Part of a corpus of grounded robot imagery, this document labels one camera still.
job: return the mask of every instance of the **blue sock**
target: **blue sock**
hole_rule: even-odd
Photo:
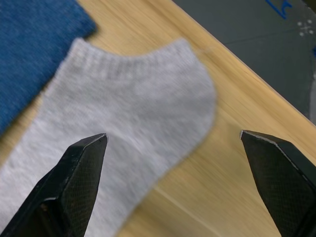
[[[75,0],[0,0],[0,135],[95,28]]]

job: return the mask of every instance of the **blue cloth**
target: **blue cloth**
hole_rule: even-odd
[[[0,0],[0,135],[95,28],[75,0]]]

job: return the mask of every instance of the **sock cuff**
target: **sock cuff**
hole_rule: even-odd
[[[84,70],[95,70],[95,65],[103,65],[108,70],[113,67],[139,65],[146,67],[147,65],[165,67],[168,64],[183,64],[187,65],[196,62],[190,44],[183,38],[179,38],[174,42],[153,50],[149,53],[137,56],[122,56],[110,53],[92,46],[82,38],[77,38],[72,43],[65,63],[75,64]]]

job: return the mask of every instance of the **wooden surface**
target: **wooden surface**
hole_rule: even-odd
[[[315,163],[315,127],[171,0],[80,3],[98,25],[88,40],[113,53],[142,54],[186,38],[218,93],[208,137],[154,187],[118,236],[279,237],[256,191],[239,132],[289,140]],[[1,162],[39,105],[40,96],[1,137]]]

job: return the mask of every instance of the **gray sock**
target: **gray sock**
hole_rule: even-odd
[[[0,230],[69,145],[106,132],[85,236],[113,237],[153,184],[202,141],[214,108],[212,81],[184,39],[136,57],[75,40],[0,172]]]

